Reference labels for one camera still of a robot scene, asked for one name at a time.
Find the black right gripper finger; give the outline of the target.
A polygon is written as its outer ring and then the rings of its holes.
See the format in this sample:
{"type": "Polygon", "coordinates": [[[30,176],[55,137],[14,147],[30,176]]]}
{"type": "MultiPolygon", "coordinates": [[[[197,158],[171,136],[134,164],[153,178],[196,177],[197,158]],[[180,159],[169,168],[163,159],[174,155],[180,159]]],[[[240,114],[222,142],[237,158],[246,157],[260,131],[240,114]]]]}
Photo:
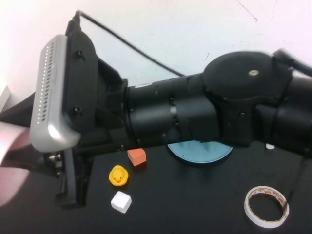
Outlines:
{"type": "Polygon", "coordinates": [[[2,161],[2,167],[25,169],[48,175],[49,168],[46,163],[47,156],[44,153],[37,151],[32,145],[27,145],[9,151],[2,161]]]}
{"type": "Polygon", "coordinates": [[[0,114],[0,121],[22,127],[30,127],[35,94],[0,114]]]}

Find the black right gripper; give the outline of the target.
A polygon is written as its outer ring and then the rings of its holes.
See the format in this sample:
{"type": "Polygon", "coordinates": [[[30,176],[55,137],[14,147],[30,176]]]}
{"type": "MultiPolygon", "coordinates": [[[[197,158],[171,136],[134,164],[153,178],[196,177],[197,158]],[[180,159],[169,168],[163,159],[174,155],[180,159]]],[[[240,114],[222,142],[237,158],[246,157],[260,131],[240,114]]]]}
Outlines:
{"type": "Polygon", "coordinates": [[[127,81],[99,58],[66,59],[58,123],[50,131],[61,143],[60,192],[56,205],[86,205],[94,156],[104,148],[118,149],[117,130],[125,129],[127,81]]]}

